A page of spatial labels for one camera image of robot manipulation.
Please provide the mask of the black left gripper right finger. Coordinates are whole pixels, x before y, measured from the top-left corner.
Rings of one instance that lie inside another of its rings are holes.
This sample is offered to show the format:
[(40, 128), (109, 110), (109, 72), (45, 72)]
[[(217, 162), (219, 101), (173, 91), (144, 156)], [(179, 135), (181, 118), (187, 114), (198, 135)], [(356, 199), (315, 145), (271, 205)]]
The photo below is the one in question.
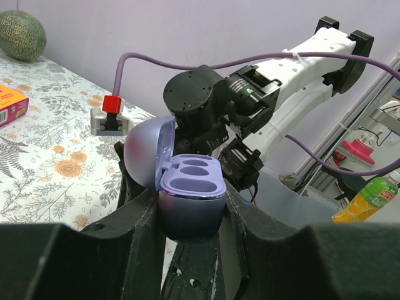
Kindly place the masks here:
[(219, 229), (228, 299), (398, 299), (399, 225), (294, 229), (227, 187)]

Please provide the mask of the lavender earbud charging case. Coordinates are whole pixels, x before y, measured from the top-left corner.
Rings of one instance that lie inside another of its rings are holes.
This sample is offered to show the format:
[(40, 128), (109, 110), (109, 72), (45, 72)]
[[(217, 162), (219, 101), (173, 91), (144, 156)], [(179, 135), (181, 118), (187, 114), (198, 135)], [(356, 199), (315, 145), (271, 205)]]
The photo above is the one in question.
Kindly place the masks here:
[(126, 136), (124, 164), (138, 184), (158, 193), (165, 235), (179, 242), (211, 239), (221, 225), (226, 183), (220, 162), (200, 154), (175, 154), (175, 118), (154, 117)]

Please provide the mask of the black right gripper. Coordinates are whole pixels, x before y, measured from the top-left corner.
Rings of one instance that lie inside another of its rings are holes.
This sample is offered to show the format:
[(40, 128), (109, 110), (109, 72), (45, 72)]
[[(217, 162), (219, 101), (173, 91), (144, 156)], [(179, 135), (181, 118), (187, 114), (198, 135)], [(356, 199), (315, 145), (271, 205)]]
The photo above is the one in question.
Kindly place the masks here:
[[(210, 130), (190, 135), (189, 128), (180, 124), (175, 129), (173, 154), (202, 154), (210, 156), (228, 140), (228, 130), (218, 121)], [(237, 191), (254, 188), (258, 192), (259, 171), (263, 166), (258, 150), (250, 150), (235, 137), (222, 151), (217, 152), (222, 174)]]

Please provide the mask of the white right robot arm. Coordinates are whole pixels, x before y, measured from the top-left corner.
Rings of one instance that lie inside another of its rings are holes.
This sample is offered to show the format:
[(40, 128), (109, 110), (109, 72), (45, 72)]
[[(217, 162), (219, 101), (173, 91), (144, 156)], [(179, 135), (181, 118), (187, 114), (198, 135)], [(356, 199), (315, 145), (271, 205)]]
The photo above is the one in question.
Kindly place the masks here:
[(177, 119), (175, 152), (219, 157), (228, 180), (220, 231), (179, 243), (163, 299), (398, 299), (399, 226), (330, 223), (326, 202), (267, 172), (272, 152), (305, 116), (361, 77), (374, 39), (321, 18), (289, 52), (254, 58), (226, 77), (184, 67), (164, 88)]

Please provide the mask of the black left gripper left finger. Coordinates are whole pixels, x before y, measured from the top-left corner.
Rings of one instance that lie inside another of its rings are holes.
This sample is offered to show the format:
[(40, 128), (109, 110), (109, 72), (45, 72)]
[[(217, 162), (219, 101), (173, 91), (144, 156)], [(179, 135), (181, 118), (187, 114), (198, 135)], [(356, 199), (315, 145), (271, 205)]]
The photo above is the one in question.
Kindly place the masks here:
[(157, 200), (146, 190), (82, 231), (1, 226), (1, 298), (158, 299), (165, 237)]

